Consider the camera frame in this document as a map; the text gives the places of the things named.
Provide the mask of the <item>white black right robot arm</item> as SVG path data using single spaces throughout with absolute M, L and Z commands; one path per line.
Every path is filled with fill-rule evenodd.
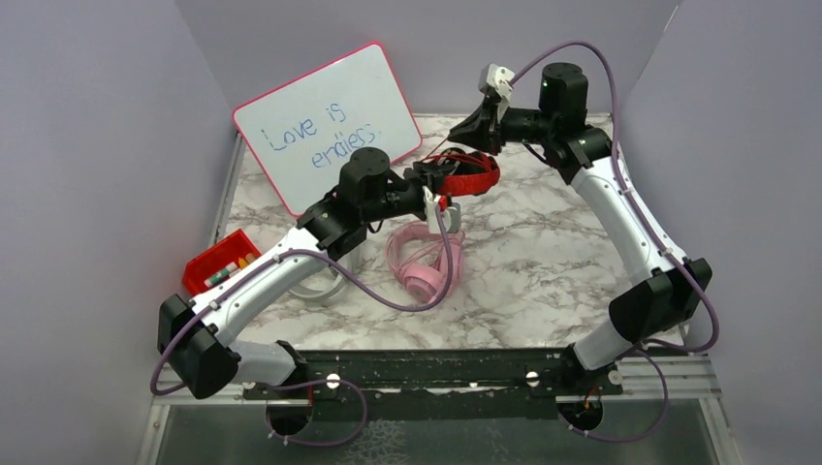
M 587 124 L 588 80 L 580 67 L 545 66 L 536 109 L 511 107 L 515 77 L 489 64 L 479 81 L 482 103 L 451 129 L 448 139 L 489 154 L 508 142 L 541 145 L 543 163 L 587 203 L 615 245 L 631 287 L 609 304 L 604 323 L 560 356 L 561 385 L 582 394 L 597 383 L 597 370 L 690 320 L 712 270 L 704 259 L 689 259 L 665 234 L 614 155 L 612 138 Z

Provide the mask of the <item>pink headphones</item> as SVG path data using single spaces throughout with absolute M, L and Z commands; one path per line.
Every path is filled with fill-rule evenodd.
M 385 246 L 385 259 L 396 281 L 415 299 L 430 303 L 445 288 L 448 276 L 447 252 L 452 252 L 451 284 L 446 296 L 450 296 L 463 276 L 462 246 L 464 231 L 448 234 L 449 245 L 439 232 L 432 233 L 423 222 L 407 223 L 392 232 Z M 428 241 L 428 245 L 402 257 L 402 247 L 412 241 Z

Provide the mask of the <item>red black headphones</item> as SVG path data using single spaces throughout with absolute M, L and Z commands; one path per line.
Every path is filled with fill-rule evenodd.
M 454 166 L 454 172 L 445 183 L 445 191 L 452 197 L 481 196 L 500 179 L 496 160 L 481 151 L 466 152 L 458 147 L 449 147 L 425 157 L 423 162 L 427 161 Z

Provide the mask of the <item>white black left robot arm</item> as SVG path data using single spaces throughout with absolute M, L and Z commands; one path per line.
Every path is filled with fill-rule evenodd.
M 445 290 L 424 305 L 401 305 L 371 290 L 339 263 L 364 242 L 372 224 L 407 214 L 425 221 L 427 230 L 449 246 L 450 234 L 460 227 L 460 206 L 450 196 L 434 193 L 433 184 L 433 177 L 414 170 L 399 176 L 380 149 L 356 150 L 340 168 L 337 185 L 260 258 L 204 293 L 189 299 L 174 294 L 161 304 L 161 357 L 151 376 L 151 393 L 164 396 L 175 391 L 158 386 L 165 365 L 179 377 L 179 387 L 196 399 L 243 382 L 268 384 L 285 398 L 300 393 L 302 360 L 289 344 L 248 344 L 238 336 L 277 299 L 327 267 L 395 310 L 416 313 L 435 307 L 445 298 Z

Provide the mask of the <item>grey white headphones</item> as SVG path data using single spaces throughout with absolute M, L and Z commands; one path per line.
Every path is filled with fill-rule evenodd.
M 340 274 L 336 268 L 328 265 L 326 262 L 317 261 L 308 257 L 300 258 L 307 259 L 310 264 L 317 266 L 312 268 L 312 274 L 308 275 L 289 290 L 291 296 L 306 302 L 329 301 L 342 293 L 350 283 L 346 275 Z M 351 274 L 356 274 L 362 264 L 362 260 L 361 249 L 358 247 L 339 259 L 337 263 L 347 269 Z

